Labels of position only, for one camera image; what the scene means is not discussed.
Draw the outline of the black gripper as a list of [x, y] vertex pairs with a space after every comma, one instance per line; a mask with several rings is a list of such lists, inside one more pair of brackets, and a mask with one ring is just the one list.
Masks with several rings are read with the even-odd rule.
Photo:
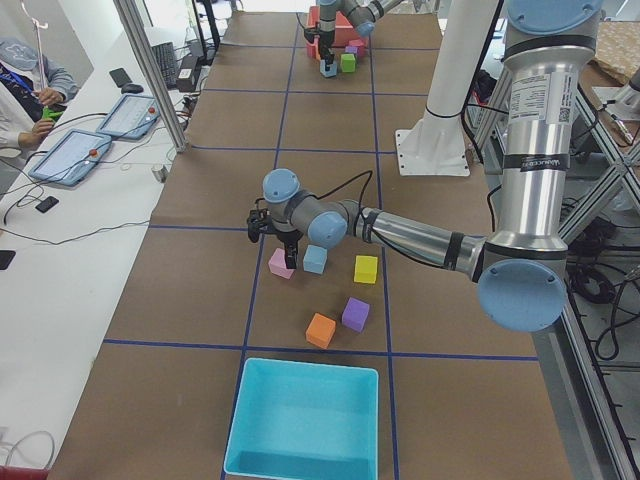
[[276, 237], [284, 244], [284, 258], [286, 268], [297, 269], [298, 242], [302, 238], [302, 233], [296, 229], [291, 231], [274, 230]]
[[331, 50], [335, 40], [335, 30], [318, 30], [319, 48], [321, 49], [321, 65], [323, 69], [331, 69], [334, 64], [334, 54]]

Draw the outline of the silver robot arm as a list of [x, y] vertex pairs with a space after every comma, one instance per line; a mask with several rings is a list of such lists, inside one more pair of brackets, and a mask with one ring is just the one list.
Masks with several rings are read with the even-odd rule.
[[335, 40], [337, 14], [341, 13], [360, 37], [368, 37], [375, 23], [386, 13], [401, 3], [401, 0], [373, 0], [366, 5], [356, 0], [320, 0], [319, 18], [315, 24], [314, 35], [318, 37], [320, 59], [325, 62], [324, 70], [334, 66], [334, 54], [331, 50]]
[[596, 52], [598, 1], [455, 1], [423, 116], [396, 134], [403, 175], [463, 174], [462, 120], [500, 14], [508, 20], [504, 64], [511, 76], [498, 220], [487, 237], [403, 218], [357, 200], [332, 201], [276, 169], [247, 220], [257, 241], [273, 234], [294, 267], [300, 239], [331, 249], [344, 237], [380, 244], [417, 263], [466, 274], [485, 314], [534, 332], [566, 303], [567, 257], [559, 235], [579, 77]]

